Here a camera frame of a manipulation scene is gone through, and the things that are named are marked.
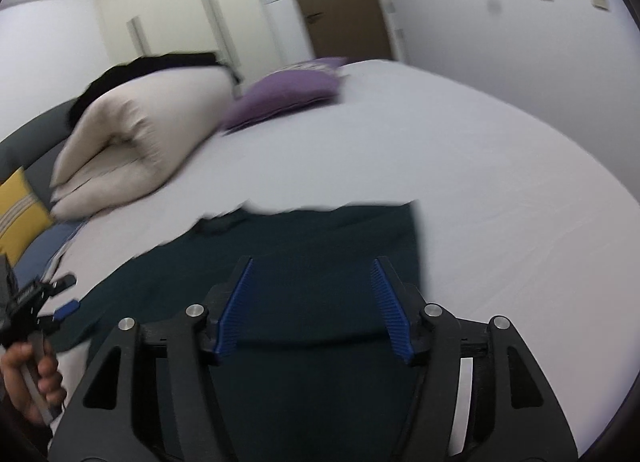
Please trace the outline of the person left hand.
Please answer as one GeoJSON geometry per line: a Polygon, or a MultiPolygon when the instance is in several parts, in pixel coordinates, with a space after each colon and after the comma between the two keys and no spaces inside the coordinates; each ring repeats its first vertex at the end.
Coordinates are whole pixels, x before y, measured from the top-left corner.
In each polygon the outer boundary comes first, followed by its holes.
{"type": "Polygon", "coordinates": [[[14,343],[1,357],[1,374],[13,408],[37,425],[50,425],[62,410],[66,389],[48,341],[36,360],[34,345],[14,343]]]}

